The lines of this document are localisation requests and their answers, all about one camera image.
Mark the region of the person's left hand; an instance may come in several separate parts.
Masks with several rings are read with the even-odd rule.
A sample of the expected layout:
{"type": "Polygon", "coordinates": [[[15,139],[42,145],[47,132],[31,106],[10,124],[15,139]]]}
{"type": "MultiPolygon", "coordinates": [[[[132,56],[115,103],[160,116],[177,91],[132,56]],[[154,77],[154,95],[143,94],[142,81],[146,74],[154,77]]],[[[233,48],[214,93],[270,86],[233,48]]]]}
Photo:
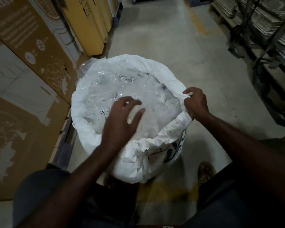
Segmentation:
{"type": "Polygon", "coordinates": [[[145,108],[135,114],[131,123],[128,123],[128,117],[134,107],[141,104],[140,100],[131,96],[121,97],[114,102],[104,125],[101,149],[118,152],[129,142],[137,131],[145,108]]]}

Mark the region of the person's right hand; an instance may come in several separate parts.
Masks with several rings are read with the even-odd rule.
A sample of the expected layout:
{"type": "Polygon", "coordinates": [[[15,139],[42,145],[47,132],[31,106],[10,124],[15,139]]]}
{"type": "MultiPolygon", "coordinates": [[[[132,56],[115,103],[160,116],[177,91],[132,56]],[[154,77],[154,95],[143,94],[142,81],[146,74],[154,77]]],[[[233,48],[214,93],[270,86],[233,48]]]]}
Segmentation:
{"type": "Polygon", "coordinates": [[[192,119],[203,122],[209,116],[209,109],[207,105],[206,95],[200,88],[195,88],[192,96],[184,99],[184,106],[192,119]]]}

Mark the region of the large white woven sack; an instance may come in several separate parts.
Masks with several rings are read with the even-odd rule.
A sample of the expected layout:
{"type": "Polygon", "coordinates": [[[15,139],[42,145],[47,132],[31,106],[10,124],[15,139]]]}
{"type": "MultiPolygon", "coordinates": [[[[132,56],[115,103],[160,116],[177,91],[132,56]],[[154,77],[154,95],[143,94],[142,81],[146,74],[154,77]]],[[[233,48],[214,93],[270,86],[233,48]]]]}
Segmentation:
{"type": "MultiPolygon", "coordinates": [[[[150,73],[164,84],[181,103],[182,112],[160,130],[155,138],[133,139],[132,137],[113,162],[111,174],[115,178],[126,183],[146,182],[173,163],[182,151],[186,130],[192,121],[184,106],[184,99],[187,95],[182,92],[186,87],[165,65],[138,55],[123,54],[112,58],[96,59],[96,61],[98,60],[106,60],[109,63],[116,62],[150,73]]],[[[84,73],[80,71],[80,68],[79,75],[81,79],[77,83],[76,91],[72,94],[71,116],[79,140],[86,153],[90,155],[100,145],[102,134],[97,134],[91,127],[91,123],[84,119],[84,110],[82,109],[84,104],[79,93],[80,87],[83,87],[82,76],[84,73]]]]}

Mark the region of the person's right forearm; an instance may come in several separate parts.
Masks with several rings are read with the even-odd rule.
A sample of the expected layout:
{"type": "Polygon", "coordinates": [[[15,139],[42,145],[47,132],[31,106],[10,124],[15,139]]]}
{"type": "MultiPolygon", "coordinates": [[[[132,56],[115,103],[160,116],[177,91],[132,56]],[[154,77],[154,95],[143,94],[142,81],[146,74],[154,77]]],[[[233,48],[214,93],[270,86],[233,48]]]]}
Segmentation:
{"type": "Polygon", "coordinates": [[[285,155],[234,128],[209,112],[195,113],[199,121],[266,192],[285,204],[285,155]]]}

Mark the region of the clear crumpled plastic wrap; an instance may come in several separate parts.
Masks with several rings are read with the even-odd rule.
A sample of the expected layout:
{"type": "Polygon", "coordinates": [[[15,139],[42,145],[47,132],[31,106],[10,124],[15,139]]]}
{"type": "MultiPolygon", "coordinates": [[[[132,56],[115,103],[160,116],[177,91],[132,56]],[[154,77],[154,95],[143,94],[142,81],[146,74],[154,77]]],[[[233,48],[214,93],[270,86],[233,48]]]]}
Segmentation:
{"type": "Polygon", "coordinates": [[[97,134],[103,132],[107,108],[121,97],[131,96],[142,102],[130,112],[128,123],[145,108],[133,139],[155,138],[182,112],[179,99],[148,72],[94,58],[81,65],[80,71],[84,73],[79,90],[84,119],[97,134]]]}

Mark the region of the wooden pallet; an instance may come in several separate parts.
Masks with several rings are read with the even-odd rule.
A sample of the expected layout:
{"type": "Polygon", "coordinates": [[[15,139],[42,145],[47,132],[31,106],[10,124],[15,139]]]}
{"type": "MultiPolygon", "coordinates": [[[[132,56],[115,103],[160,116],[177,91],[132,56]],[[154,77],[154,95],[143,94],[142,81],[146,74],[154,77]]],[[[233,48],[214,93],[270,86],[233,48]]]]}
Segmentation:
{"type": "Polygon", "coordinates": [[[68,111],[65,122],[61,128],[57,142],[54,146],[52,155],[46,165],[46,169],[63,169],[68,168],[74,143],[76,140],[77,131],[73,127],[71,117],[71,108],[68,111]]]}

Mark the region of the dark metal shelf rack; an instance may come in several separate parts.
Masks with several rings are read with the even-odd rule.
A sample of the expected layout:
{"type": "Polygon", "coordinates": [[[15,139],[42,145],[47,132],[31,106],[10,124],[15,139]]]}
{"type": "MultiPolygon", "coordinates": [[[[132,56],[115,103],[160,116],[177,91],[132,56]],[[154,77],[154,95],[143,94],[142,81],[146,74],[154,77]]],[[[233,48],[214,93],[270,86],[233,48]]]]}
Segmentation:
{"type": "Polygon", "coordinates": [[[285,127],[285,0],[213,0],[229,26],[228,51],[252,60],[252,83],[274,121],[285,127]]]}

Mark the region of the person's brown shoe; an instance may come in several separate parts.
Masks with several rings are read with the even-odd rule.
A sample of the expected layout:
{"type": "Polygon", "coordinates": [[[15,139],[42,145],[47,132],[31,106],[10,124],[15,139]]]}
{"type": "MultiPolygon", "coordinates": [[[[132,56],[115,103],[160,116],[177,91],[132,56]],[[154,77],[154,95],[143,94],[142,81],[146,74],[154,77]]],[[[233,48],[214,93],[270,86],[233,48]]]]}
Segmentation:
{"type": "Polygon", "coordinates": [[[209,162],[202,161],[198,167],[198,186],[208,182],[217,174],[213,165],[209,162]]]}

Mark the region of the yellow cardboard box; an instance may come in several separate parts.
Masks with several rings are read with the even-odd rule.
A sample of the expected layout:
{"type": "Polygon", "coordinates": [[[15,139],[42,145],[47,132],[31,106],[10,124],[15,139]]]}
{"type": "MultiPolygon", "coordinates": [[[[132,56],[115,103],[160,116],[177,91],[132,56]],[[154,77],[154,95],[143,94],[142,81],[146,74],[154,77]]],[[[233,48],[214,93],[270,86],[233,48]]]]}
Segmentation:
{"type": "Polygon", "coordinates": [[[121,0],[58,0],[58,3],[84,52],[88,56],[101,55],[121,0]]]}

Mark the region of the person's dark shorts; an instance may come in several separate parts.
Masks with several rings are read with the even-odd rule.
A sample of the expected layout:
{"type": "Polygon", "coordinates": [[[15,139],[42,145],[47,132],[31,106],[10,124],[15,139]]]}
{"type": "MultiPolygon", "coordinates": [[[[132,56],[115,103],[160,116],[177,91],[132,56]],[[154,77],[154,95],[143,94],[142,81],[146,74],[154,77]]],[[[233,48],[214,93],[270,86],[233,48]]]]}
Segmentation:
{"type": "MultiPolygon", "coordinates": [[[[27,176],[20,184],[13,200],[13,227],[17,228],[70,175],[71,173],[60,169],[45,169],[27,176]]],[[[122,195],[120,192],[114,195],[111,191],[112,189],[95,182],[66,228],[123,227],[124,223],[114,217],[118,213],[114,211],[109,213],[109,211],[114,209],[116,202],[118,211],[126,212],[123,208],[125,204],[116,200],[130,199],[130,196],[122,195]]],[[[262,189],[235,161],[202,184],[198,196],[198,211],[184,224],[184,227],[232,228],[285,225],[285,204],[262,189]]]]}

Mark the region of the large printed brown cardboard box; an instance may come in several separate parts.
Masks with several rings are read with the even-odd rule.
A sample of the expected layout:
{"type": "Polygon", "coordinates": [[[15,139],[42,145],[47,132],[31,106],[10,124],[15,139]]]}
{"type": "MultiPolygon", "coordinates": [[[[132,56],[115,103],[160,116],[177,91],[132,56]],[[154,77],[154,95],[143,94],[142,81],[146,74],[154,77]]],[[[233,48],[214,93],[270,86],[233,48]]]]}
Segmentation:
{"type": "Polygon", "coordinates": [[[0,201],[46,166],[70,106],[0,41],[0,201]]]}

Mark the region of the stack of flat cardboard sheets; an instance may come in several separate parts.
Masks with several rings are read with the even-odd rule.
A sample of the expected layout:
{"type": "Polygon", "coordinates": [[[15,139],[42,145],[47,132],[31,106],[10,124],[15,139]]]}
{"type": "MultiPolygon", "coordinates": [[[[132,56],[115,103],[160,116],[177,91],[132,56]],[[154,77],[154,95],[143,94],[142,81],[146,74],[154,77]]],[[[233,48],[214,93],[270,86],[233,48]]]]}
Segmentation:
{"type": "Polygon", "coordinates": [[[224,15],[235,22],[229,38],[228,51],[236,51],[240,39],[250,49],[260,49],[260,60],[270,68],[285,67],[285,0],[213,0],[224,15]]]}

